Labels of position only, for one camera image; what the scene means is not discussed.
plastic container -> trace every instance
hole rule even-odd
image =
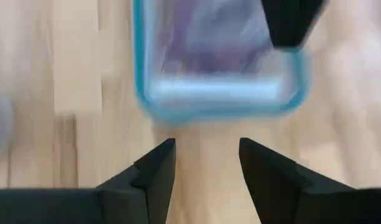
[[[273,47],[255,0],[134,0],[135,88],[159,121],[280,114],[307,89],[305,55]]]

wooden floor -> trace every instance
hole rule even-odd
[[[50,4],[0,0],[0,92],[16,122],[0,188],[94,187],[169,137],[178,150],[173,224],[259,222],[240,137],[351,186],[381,187],[381,0],[330,2],[307,43],[311,90],[296,112],[175,129],[153,124],[134,98],[129,6],[100,0],[103,112],[71,118],[53,110]]]

black plastic piece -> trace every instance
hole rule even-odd
[[[353,189],[246,138],[239,154],[262,224],[381,223],[381,189]]]
[[[165,224],[174,178],[168,139],[96,189],[0,190],[0,223]]]
[[[325,0],[262,0],[273,45],[294,48],[303,45]]]

gray object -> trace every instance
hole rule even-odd
[[[9,149],[13,134],[13,112],[8,97],[0,95],[0,157]]]

